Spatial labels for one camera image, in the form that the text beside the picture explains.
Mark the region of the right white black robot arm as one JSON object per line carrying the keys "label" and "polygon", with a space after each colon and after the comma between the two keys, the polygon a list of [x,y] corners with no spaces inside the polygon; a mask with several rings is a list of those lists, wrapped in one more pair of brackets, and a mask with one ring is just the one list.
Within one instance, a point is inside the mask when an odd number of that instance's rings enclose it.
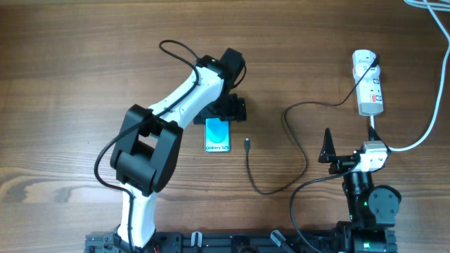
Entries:
{"label": "right white black robot arm", "polygon": [[343,177],[350,221],[339,221],[334,228],[336,252],[398,251],[392,228],[399,212],[401,194],[391,186],[373,184],[372,174],[383,169],[391,150],[373,127],[369,139],[351,155],[337,155],[331,130],[324,133],[318,162],[330,165],[329,174]]}

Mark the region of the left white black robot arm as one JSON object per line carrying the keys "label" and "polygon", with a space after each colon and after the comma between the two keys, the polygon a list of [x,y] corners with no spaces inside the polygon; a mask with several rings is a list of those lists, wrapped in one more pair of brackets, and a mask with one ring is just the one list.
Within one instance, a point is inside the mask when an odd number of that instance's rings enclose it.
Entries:
{"label": "left white black robot arm", "polygon": [[131,106],[114,140],[110,166],[123,193],[122,221],[112,234],[118,252],[144,252],[153,245],[158,193],[178,162],[184,129],[207,119],[246,119],[245,101],[231,93],[245,69],[242,53],[228,48],[221,58],[203,56],[168,97],[148,108]]}

